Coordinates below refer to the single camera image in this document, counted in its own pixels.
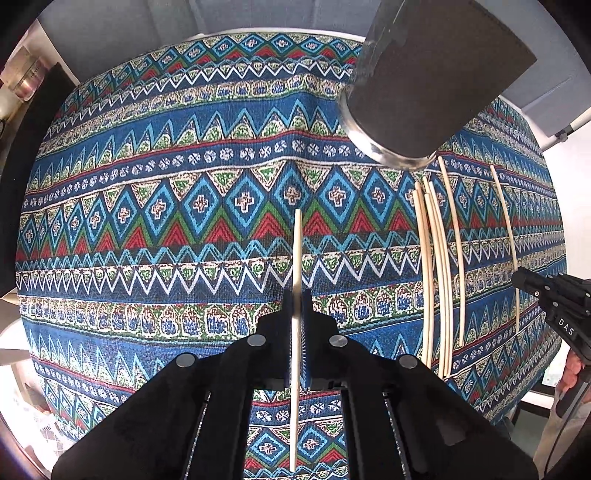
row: silver screw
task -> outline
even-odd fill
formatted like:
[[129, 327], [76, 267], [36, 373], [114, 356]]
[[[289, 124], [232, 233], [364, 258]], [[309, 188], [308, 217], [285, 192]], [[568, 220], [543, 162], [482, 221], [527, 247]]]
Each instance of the silver screw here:
[[404, 368], [415, 368], [418, 365], [417, 358], [413, 355], [403, 355], [398, 359], [401, 367]]
[[344, 347], [345, 345], [347, 345], [348, 342], [349, 341], [347, 340], [347, 337], [345, 337], [344, 335], [333, 335], [329, 338], [329, 343], [332, 346]]
[[248, 337], [248, 340], [246, 342], [250, 346], [263, 346], [266, 341], [267, 341], [267, 339], [265, 338], [264, 335], [260, 335], [259, 333], [255, 333], [254, 335], [251, 335], [250, 337]]
[[181, 353], [177, 357], [177, 366], [180, 368], [190, 367], [195, 363], [195, 355], [192, 353]]

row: human hand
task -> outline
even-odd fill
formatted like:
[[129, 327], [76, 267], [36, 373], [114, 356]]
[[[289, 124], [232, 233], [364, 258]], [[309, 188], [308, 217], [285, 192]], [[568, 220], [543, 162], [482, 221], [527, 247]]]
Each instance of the human hand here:
[[[561, 395], [563, 395], [569, 388], [573, 388], [576, 385], [577, 377], [582, 368], [583, 362], [581, 359], [575, 354], [575, 352], [572, 350], [569, 351], [569, 354], [566, 357], [564, 373], [562, 374], [562, 378], [558, 382], [558, 385], [556, 385], [556, 390], [558, 390]], [[591, 402], [591, 388], [583, 399], [583, 403], [589, 402]]]

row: black cable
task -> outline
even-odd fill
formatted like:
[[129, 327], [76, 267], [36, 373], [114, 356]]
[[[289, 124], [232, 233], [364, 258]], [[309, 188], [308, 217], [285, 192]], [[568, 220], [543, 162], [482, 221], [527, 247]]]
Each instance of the black cable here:
[[585, 396], [587, 396], [587, 392], [589, 391], [589, 387], [591, 387], [591, 384], [587, 385], [587, 388], [585, 388], [585, 391], [579, 397], [579, 399], [577, 400], [577, 403], [575, 404], [574, 408], [569, 412], [569, 415], [566, 417], [566, 419], [564, 420], [562, 426], [560, 427], [560, 430], [558, 431], [558, 435], [556, 436], [556, 439], [554, 440], [554, 444], [552, 445], [552, 449], [550, 450], [550, 454], [548, 455], [548, 459], [546, 460], [546, 466], [544, 467], [544, 475], [543, 475], [543, 477], [545, 477], [546, 474], [548, 473], [548, 465], [550, 464], [550, 459], [552, 458], [552, 454], [554, 453], [554, 449], [556, 448], [556, 445], [558, 445], [558, 441], [560, 440], [560, 436], [562, 435], [562, 432], [563, 432], [564, 428], [566, 427], [567, 423], [570, 422], [570, 419], [572, 418], [573, 414], [579, 409], [579, 407], [580, 407], [581, 403], [583, 402], [583, 399], [585, 398]]

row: geometric pattern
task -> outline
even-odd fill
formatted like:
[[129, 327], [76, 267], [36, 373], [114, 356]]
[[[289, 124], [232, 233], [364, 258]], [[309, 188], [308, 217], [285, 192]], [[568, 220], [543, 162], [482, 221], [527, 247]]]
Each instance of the geometric pattern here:
[[[462, 240], [439, 161], [409, 173], [349, 141], [335, 98], [361, 45], [328, 35], [238, 33], [165, 47], [80, 85], [39, 149], [22, 206], [17, 287], [31, 355], [62, 432], [81, 438], [178, 353], [222, 352], [280, 307], [303, 211], [314, 308], [374, 354], [421, 354], [423, 279], [412, 189], [434, 183], [454, 304], [449, 387], [491, 422], [536, 382], [559, 342], [521, 293], [519, 264], [566, 269], [560, 209], [524, 118], [494, 100], [447, 140]], [[435, 331], [439, 331], [436, 295]], [[439, 340], [433, 345], [434, 369]], [[257, 391], [245, 477], [288, 471], [289, 394]], [[340, 396], [303, 391], [298, 472], [348, 475]]]

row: white wall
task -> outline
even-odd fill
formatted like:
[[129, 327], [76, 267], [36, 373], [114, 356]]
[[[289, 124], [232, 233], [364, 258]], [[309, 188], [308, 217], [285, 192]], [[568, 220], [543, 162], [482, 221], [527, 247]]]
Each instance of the white wall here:
[[564, 223], [567, 273], [591, 278], [591, 122], [544, 157]]

